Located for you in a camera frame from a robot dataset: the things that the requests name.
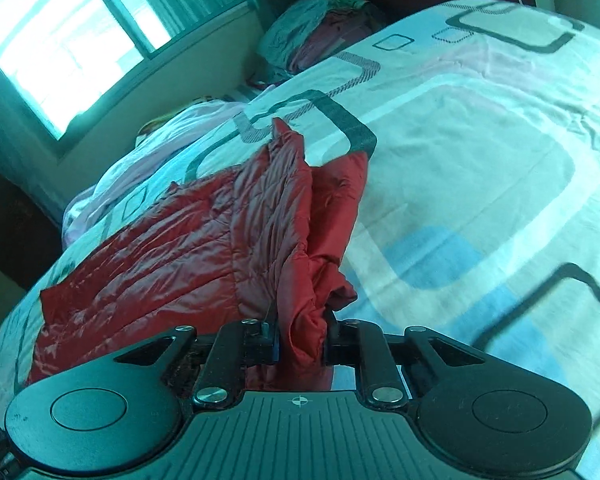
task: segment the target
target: mattress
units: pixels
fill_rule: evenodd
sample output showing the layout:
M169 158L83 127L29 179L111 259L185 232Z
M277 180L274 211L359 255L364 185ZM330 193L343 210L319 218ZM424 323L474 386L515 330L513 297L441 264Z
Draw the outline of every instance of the mattress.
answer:
M4 321L0 425L29 372L40 290L170 182L245 161L276 116L309 164L370 157L342 266L360 298L338 316L429 326L570 387L596 420L578 471L600 480L600 31L492 0L424 10L296 76L113 207ZM334 388L352 382L336 370Z

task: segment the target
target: pile of clothes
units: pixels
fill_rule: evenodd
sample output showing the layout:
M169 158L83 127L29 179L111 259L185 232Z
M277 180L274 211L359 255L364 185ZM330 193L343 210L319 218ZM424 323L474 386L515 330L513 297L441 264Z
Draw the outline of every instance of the pile of clothes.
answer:
M40 293L44 325L29 381L181 324L215 333L278 310L282 359L250 389L329 390L324 309L356 299L339 271L366 183L364 152L311 168L279 119L250 160L167 194Z
M298 0L260 41L262 61L250 82L282 84L385 26L382 12L365 0Z

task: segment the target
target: pink cloth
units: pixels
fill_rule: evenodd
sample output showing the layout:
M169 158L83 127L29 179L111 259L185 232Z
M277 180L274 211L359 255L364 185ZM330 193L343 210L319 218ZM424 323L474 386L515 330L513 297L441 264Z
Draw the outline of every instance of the pink cloth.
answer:
M62 220L64 248L95 225L111 203L154 174L174 152L235 117L245 106L245 103L219 100L196 104L156 130L111 166L95 186L72 200Z

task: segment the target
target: window frame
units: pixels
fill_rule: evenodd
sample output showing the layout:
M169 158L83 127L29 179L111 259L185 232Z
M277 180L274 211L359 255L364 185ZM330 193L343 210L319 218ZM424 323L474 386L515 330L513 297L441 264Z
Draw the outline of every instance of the window frame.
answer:
M0 54L49 1L38 0L31 7L0 44ZM32 108L27 101L27 97L20 92L10 78L0 69L0 90L7 93L11 102L16 103L16 111L23 114L27 123L31 124L33 133L56 156L58 161L62 160L82 140L88 131L93 129L126 95L141 85L152 74L160 70L161 67L218 30L218 28L224 27L254 9L253 0L234 0L217 12L205 17L204 20L197 22L195 27L184 30L160 48L153 50L153 46L148 38L120 0L102 1L113 19L131 39L135 48L142 56L142 61L104 92L91 107L73 118L65 133L59 138L52 133L55 127L45 116L41 116Z

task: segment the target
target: red puffer jacket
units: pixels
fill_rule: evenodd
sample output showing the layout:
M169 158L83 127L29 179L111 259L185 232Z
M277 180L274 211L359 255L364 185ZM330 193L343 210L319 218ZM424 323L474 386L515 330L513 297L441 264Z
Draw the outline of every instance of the red puffer jacket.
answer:
M325 306L356 299L338 266L366 182L365 153L321 168L304 139L274 120L274 139L246 163L184 187L113 235L43 290L37 381L181 324L214 333L262 319L276 301L283 361L250 388L330 389L319 365Z

